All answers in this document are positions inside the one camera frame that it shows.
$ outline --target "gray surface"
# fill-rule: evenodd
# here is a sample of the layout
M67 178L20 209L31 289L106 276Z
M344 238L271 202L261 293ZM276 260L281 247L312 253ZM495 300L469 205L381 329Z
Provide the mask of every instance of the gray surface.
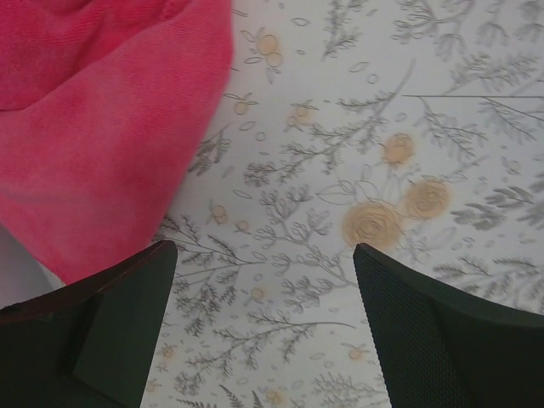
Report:
M0 226L0 308L52 290L36 260Z

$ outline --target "gray leaf pattern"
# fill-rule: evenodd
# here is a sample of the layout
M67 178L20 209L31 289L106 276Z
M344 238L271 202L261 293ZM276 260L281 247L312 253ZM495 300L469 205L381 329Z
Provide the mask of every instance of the gray leaf pattern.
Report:
M156 232L178 267L143 408L391 406L359 242L544 314L543 1L232 19L230 84Z

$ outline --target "pink towel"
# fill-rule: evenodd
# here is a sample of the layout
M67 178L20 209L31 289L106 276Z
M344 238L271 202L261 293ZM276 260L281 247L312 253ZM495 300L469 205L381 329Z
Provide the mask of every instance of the pink towel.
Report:
M143 249L228 80L230 0L8 0L0 223L70 284Z

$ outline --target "flower stem drawing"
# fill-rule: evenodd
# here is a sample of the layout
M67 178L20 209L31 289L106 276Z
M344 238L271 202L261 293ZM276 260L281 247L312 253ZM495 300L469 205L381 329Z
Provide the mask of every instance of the flower stem drawing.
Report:
M524 140L536 140L533 135L536 130L524 123L527 118L534 119L539 128L544 128L543 111L524 112L493 100L491 97L482 99L484 101L480 104L479 112L488 114L488 126L493 126L496 133L504 133L519 144L522 144Z
M393 99L399 95L410 78L414 66L415 60L412 60L399 85L386 99L380 99L379 102L368 105L368 109L365 110L365 112L369 111L368 118L331 131L326 131L320 125L315 124L312 127L311 135L313 138L320 140L324 144L323 147L303 146L294 142L284 145L282 146L284 148L282 153L289 156L288 160L282 161L280 165L272 161L249 163L244 172L246 184L261 187L269 184L270 178L274 175L276 175L279 183L285 183L289 179L296 178L304 170L303 165L306 162L311 162L317 158L322 159L323 164L325 164L325 173L329 173L340 163L340 151L347 145L354 145L361 154L365 154L378 141L376 129L384 124L383 112Z
M336 285L328 279L317 279L312 282L308 276L292 281L284 279L281 282L284 295L291 297L284 301L288 308L292 308L293 313L301 314L304 309L319 308L320 298L330 294L336 288Z
M495 42L505 46L509 36L506 30L499 24L499 15L507 0L495 0L485 10L490 14L490 19L483 23L476 32L476 43L492 47Z
M224 137L224 132L229 125L223 127L211 138L201 142L196 152L196 159L187 170L189 173L196 173L201 176L206 173L213 164L221 162L224 155L229 151L231 140Z
M325 18L327 23L325 31L330 33L330 37L325 45L323 60L327 57L335 58L340 49L348 49L355 46L360 33L358 27L353 27L350 31L346 27L352 22L349 15L358 13L363 9L363 5L368 0L331 0L331 9Z
M186 321L185 332L193 336L200 336L212 325L224 305L234 303L242 268L264 264L266 259L262 254L252 261L242 259L215 235L207 235L209 245L203 243L200 229L187 216L182 216L180 223L166 216L157 237L176 243L182 265L197 267L194 272L176 273L173 283L177 308Z
M472 225L476 230L489 231L506 221L506 213L524 210L519 216L519 222L529 226L544 229L544 173L538 173L529 191L509 185L493 189L493 193L484 198L484 204L465 204L464 210L452 211L454 221L461 225Z
M483 52L463 57L463 63L456 64L455 70L451 71L453 85L443 95L475 81L479 81L487 92L501 92L506 86L518 86L522 80L530 80L530 74L538 70L539 60L538 55L521 51L494 60Z
M520 4L518 9L525 24L514 32L514 36L520 41L538 42L541 34L544 33L544 25L539 22L544 11L544 4L538 0L529 0Z
M323 397L321 406L326 408L362 406L358 405L362 399L371 399L378 395L386 398L381 403L387 402L387 392L385 390L375 389L364 382L356 382L351 376L334 375L331 372L320 374L314 380L314 393Z
M305 323L293 323L289 314L278 312L274 317L268 310L250 312L247 318L258 326L267 327L265 330L252 330L248 333L240 333L234 328L215 330L214 333L221 337L229 347L215 354L199 354L187 364L192 372L183 371L176 377L175 388L181 394L194 395L200 386L206 382L205 375L216 372L223 381L232 376L232 362L241 358L240 362L250 370L258 369L257 356L268 346L280 342L281 360L288 364L290 358L296 353L296 347L304 339L311 338L320 326L346 326L351 325L337 321L312 321Z
M224 385L219 384L219 387L227 394L227 398L230 402L231 408L246 408L246 406L241 402L241 400L230 391L228 388L226 388ZM253 406L252 408L264 408L263 403L261 402L261 399L258 397L257 393L255 391L252 391L253 396ZM217 405L211 404L205 404L203 402L194 402L194 401L188 401L186 399L176 399L178 402L181 402L182 404L185 404L187 406L191 406L193 408L218 408Z
M457 0L444 2L450 13L439 18L427 0L397 0L400 8L408 14L404 20L396 20L396 34L391 37L401 44L407 44L411 39L433 37L436 44L435 54L443 61L449 61L457 50L464 54L467 48L461 36L461 28L472 11L475 0ZM440 35L441 26L450 26L451 29Z
M342 284L335 285L336 288L345 286L357 286L355 282L346 278L346 273L341 265L338 254L327 256L316 245L311 243L315 235L328 235L332 227L331 222L326 220L329 213L316 212L310 209L306 212L306 222L291 222L290 218L299 211L303 203L309 201L308 186L298 190L290 189L285 193L285 198L274 190L270 193L264 192L260 204L266 208L269 215L269 224L258 229L254 238L263 243L263 249L270 249L277 242L286 242L296 246L295 256L286 253L277 253L273 256L272 263L277 273L284 274L294 264L303 264L307 267L319 268L333 276Z
M482 259L464 256L458 263L443 263L433 270L437 277L456 283L463 291L484 299L522 309L522 300L536 302L536 313L544 313L544 265L531 259L496 258L490 268Z
M481 146L487 140L477 126L473 123L459 126L455 117L434 113L424 98L419 97L419 100L423 104L424 114L416 126L426 125L424 135L438 147L446 148L448 156L455 157L459 162L474 158L474 144Z

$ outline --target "textured black material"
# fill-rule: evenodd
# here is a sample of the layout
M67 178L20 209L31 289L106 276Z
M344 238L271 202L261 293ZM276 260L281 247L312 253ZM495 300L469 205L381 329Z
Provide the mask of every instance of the textured black material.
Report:
M139 408L176 266L158 242L0 310L0 407Z
M366 245L354 263L393 408L544 406L544 316L459 291Z

